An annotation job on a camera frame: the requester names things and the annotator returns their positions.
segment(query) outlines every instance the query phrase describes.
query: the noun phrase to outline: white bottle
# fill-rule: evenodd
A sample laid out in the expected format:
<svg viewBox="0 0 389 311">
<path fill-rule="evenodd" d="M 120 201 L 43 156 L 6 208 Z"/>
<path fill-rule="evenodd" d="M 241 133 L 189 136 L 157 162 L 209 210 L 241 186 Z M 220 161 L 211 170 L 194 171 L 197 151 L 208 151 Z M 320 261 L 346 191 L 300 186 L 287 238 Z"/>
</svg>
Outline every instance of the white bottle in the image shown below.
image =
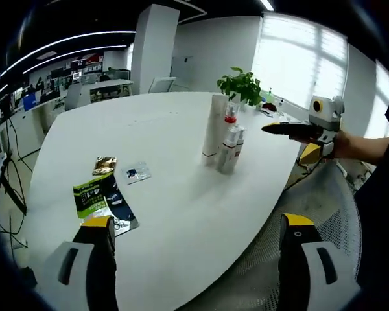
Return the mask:
<svg viewBox="0 0 389 311">
<path fill-rule="evenodd" d="M 223 138 L 221 138 L 222 122 L 225 118 L 228 97 L 213 95 L 212 105 L 207 121 L 206 136 L 202 149 L 202 161 L 205 165 L 215 164 L 216 155 Z"/>
<path fill-rule="evenodd" d="M 239 129 L 229 128 L 226 138 L 220 146 L 216 169 L 223 174 L 231 174 L 235 167 L 235 147 L 238 141 Z"/>
<path fill-rule="evenodd" d="M 245 134 L 246 134 L 246 128 L 239 126 L 239 137 L 235 147 L 235 162 L 233 166 L 235 166 L 239 160 L 239 155 L 241 154 L 241 150 L 245 141 Z"/>
</svg>

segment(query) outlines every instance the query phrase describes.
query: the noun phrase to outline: ceiling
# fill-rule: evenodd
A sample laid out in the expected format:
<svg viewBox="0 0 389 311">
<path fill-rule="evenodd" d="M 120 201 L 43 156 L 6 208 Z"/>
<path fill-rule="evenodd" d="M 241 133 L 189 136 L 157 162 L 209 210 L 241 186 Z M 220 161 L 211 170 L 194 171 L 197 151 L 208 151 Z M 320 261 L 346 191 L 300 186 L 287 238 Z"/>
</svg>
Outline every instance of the ceiling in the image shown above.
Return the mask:
<svg viewBox="0 0 389 311">
<path fill-rule="evenodd" d="M 345 34 L 351 44 L 373 59 L 383 59 L 386 65 L 386 59 L 347 4 L 348 1 L 332 1 L 332 5 L 328 5 L 326 1 L 313 0 L 270 2 L 277 12 L 301 16 Z M 7 6 L 12 7 L 11 10 L 3 6 L 5 18 L 0 24 L 0 72 L 29 52 L 56 40 L 89 32 L 135 30 L 139 14 L 152 3 L 178 9 L 180 21 L 200 13 L 195 8 L 175 0 L 104 0 L 94 2 L 95 5 L 89 0 L 48 0 L 41 1 L 39 6 L 37 3 L 38 1 L 33 0 L 12 1 L 11 4 L 7 3 Z M 264 10 L 259 0 L 189 0 L 188 3 L 203 9 L 207 14 L 187 22 L 226 16 L 260 16 Z M 383 29 L 389 35 L 389 8 L 381 3 L 383 1 L 371 0 L 368 8 L 379 16 Z M 133 41 L 133 34 L 90 36 L 71 40 L 43 50 L 19 63 L 2 77 L 1 85 L 20 81 L 21 73 L 41 62 L 36 57 L 47 51 L 55 51 L 60 55 L 90 47 L 129 45 Z"/>
</svg>

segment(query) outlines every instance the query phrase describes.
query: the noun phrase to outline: white table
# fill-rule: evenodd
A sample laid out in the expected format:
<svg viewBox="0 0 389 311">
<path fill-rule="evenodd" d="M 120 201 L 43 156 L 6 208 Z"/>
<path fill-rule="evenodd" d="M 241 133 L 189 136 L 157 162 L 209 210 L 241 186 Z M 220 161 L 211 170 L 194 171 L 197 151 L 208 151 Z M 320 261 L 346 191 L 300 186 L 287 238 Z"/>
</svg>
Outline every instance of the white table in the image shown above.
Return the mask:
<svg viewBox="0 0 389 311">
<path fill-rule="evenodd" d="M 140 227 L 116 238 L 120 310 L 174 310 L 217 280 L 265 223 L 299 143 L 261 131 L 273 119 L 250 108 L 232 176 L 203 167 L 212 93 L 123 97 L 57 117 L 40 150 L 23 226 L 30 266 L 79 228 L 72 186 L 92 179 L 98 156 L 118 158 L 115 177 Z M 152 178 L 126 185 L 121 168 L 145 161 Z"/>
</svg>

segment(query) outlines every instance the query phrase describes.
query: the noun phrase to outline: small packet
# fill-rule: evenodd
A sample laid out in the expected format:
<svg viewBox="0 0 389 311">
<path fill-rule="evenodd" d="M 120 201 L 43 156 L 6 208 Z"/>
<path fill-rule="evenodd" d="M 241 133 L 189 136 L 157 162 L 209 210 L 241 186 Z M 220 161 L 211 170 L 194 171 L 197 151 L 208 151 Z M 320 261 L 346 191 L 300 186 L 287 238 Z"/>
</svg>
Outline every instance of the small packet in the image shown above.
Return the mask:
<svg viewBox="0 0 389 311">
<path fill-rule="evenodd" d="M 105 175 L 113 172 L 117 166 L 116 157 L 98 157 L 92 175 Z"/>
<path fill-rule="evenodd" d="M 121 172 L 127 181 L 127 185 L 131 185 L 132 183 L 151 177 L 150 170 L 145 162 L 137 162 L 134 165 L 123 168 Z"/>
</svg>

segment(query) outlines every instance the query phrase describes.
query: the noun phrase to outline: white pillar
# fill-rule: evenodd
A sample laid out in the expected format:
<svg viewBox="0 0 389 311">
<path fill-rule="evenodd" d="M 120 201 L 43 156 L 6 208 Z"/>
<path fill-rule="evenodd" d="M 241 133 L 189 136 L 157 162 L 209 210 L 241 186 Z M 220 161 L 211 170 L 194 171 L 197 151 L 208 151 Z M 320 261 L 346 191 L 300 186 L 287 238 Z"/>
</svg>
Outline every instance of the white pillar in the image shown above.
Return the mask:
<svg viewBox="0 0 389 311">
<path fill-rule="evenodd" d="M 153 78 L 170 76 L 179 14 L 161 5 L 151 5 L 140 14 L 132 53 L 134 94 L 147 93 Z"/>
</svg>

